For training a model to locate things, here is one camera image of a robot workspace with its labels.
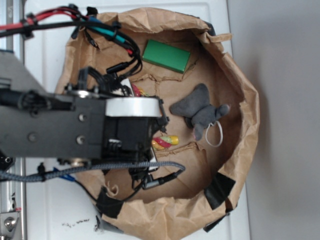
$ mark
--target green box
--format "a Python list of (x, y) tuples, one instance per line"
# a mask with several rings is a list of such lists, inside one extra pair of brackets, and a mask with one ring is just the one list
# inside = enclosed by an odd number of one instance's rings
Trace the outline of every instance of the green box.
[(149, 40), (142, 59), (166, 69), (183, 74), (190, 57), (190, 52), (180, 48), (164, 44), (155, 40)]

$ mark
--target metal frame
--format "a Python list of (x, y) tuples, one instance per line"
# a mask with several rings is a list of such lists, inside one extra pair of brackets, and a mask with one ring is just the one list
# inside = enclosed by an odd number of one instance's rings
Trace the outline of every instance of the metal frame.
[[(0, 25), (19, 22), (24, 15), (25, 2), (25, 0), (0, 0)], [(20, 35), (0, 38), (0, 49), (12, 50), (15, 56), (21, 62), (24, 62), (24, 41)], [(16, 158), (15, 164), (8, 171), (10, 173), (25, 175), (25, 159)], [(13, 181), (1, 182), (0, 239), (6, 239), (8, 237), (12, 240), (27, 240), (26, 213), (26, 184)], [(7, 217), (5, 217), (6, 215), (12, 215), (16, 221), (15, 230), (11, 232), (11, 235), (5, 232), (5, 229), (7, 229), (5, 224), (5, 220), (7, 219)]]

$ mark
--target gray wall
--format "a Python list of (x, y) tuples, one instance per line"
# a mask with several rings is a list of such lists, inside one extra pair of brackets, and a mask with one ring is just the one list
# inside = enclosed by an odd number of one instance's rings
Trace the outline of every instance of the gray wall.
[(320, 1), (229, 0), (233, 57), (260, 94), (252, 240), (320, 239)]

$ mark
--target gray braided cable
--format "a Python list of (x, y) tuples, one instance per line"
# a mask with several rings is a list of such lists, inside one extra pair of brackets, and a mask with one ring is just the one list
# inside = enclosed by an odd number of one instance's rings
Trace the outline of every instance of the gray braided cable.
[(172, 166), (181, 169), (182, 171), (186, 170), (186, 167), (182, 164), (179, 164), (174, 161), (160, 161), (160, 162), (139, 162), (139, 163), (102, 163), (93, 165), (91, 168), (85, 166), (71, 167), (61, 171), (53, 171), (45, 173), (43, 176), (34, 174), (29, 176), (20, 176), (16, 174), (11, 174), (6, 171), (0, 170), (0, 178), (8, 181), (16, 182), (26, 182), (26, 183), (35, 183), (43, 182), (43, 180), (50, 180), (64, 175), (75, 174), (84, 171), (90, 170), (112, 170), (112, 169), (131, 169), (131, 168), (150, 168), (150, 167), (164, 167)]

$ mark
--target gray stuffed elephant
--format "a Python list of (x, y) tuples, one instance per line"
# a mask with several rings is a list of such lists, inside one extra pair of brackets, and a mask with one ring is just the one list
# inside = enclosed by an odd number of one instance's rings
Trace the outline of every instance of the gray stuffed elephant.
[(218, 119), (228, 114), (230, 107), (223, 104), (216, 108), (210, 104), (209, 90), (203, 83), (198, 84), (192, 93), (182, 100), (172, 104), (170, 111), (173, 115), (185, 117), (185, 123), (189, 128), (193, 128), (193, 136), (199, 141), (204, 129), (210, 123), (215, 123)]

